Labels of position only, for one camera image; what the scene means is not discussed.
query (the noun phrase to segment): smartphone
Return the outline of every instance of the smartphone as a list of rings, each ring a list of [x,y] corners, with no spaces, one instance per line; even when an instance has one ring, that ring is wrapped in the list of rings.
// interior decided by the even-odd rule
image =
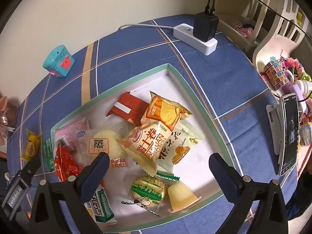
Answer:
[[[282,118],[282,142],[279,159],[279,174],[283,176],[297,160],[299,143],[299,113],[296,94],[288,94],[280,98],[280,117]]]

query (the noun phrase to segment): colorful tape stack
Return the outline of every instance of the colorful tape stack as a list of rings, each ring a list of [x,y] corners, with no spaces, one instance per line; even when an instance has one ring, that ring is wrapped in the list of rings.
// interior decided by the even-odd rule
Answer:
[[[268,76],[275,90],[282,88],[288,82],[287,77],[277,60],[272,60],[265,65],[264,72]]]

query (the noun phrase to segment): pink snack package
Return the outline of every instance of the pink snack package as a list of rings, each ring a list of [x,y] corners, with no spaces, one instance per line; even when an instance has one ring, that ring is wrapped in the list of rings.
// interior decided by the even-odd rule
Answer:
[[[76,150],[78,138],[85,134],[86,130],[89,130],[89,122],[87,117],[82,118],[72,124],[66,125],[55,131],[55,143],[59,143],[68,151]]]

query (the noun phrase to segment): phone screen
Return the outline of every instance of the phone screen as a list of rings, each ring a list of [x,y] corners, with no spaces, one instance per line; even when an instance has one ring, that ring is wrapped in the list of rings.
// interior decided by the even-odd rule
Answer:
[[[285,151],[281,175],[288,171],[297,158],[299,116],[298,104],[295,95],[283,99],[285,119]]]

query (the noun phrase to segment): red wrapper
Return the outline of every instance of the red wrapper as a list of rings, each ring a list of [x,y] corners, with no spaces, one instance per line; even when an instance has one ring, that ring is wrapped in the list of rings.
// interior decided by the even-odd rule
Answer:
[[[72,155],[61,145],[57,146],[54,167],[57,176],[63,182],[71,175],[77,176],[81,171]]]

